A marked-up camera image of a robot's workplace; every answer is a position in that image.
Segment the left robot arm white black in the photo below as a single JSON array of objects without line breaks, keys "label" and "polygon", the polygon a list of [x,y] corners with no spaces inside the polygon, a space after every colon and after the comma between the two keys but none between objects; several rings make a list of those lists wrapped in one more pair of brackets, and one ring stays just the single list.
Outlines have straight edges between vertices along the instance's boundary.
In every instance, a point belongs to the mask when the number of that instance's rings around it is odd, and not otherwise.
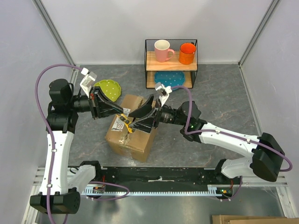
[{"label": "left robot arm white black", "polygon": [[91,183],[99,183],[103,173],[98,161],[84,161],[76,174],[68,178],[68,161],[78,113],[90,112],[94,119],[123,113],[123,108],[109,100],[100,87],[92,87],[90,96],[74,95],[73,84],[57,79],[49,84],[51,102],[48,105],[46,131],[47,160],[42,185],[31,196],[30,206],[41,213],[77,213],[81,193]]}]

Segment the brown cardboard express box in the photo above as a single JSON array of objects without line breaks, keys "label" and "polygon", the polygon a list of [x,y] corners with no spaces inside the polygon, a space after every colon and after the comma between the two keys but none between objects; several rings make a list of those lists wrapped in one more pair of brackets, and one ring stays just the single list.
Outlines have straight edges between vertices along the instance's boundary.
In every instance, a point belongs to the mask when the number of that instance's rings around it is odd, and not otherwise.
[{"label": "brown cardboard express box", "polygon": [[105,136],[110,148],[117,154],[145,162],[152,148],[157,129],[151,133],[135,130],[129,133],[124,123],[115,116]]}]

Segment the yellow utility knife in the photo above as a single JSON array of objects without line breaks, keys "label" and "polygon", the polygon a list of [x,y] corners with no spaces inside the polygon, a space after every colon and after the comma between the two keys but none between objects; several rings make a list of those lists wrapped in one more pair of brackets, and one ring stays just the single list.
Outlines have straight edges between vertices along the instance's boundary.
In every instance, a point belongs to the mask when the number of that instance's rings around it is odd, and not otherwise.
[{"label": "yellow utility knife", "polygon": [[126,126],[129,133],[134,132],[133,129],[131,127],[129,127],[129,125],[131,124],[131,121],[127,118],[127,116],[124,113],[117,114],[116,116],[124,123],[124,125]]}]

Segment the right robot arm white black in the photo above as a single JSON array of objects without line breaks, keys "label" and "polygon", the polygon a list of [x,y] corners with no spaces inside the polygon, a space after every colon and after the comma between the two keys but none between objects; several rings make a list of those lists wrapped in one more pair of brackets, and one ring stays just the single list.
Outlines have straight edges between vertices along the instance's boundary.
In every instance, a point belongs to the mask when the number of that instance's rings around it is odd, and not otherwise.
[{"label": "right robot arm white black", "polygon": [[214,171],[218,183],[243,175],[255,175],[268,182],[277,180],[285,153],[271,134],[246,135],[219,128],[200,119],[201,112],[194,101],[185,101],[173,109],[159,100],[154,103],[153,99],[150,95],[142,106],[129,113],[134,118],[129,125],[131,129],[150,133],[160,123],[180,125],[180,133],[188,141],[215,145],[240,154],[239,159],[218,162]]}]

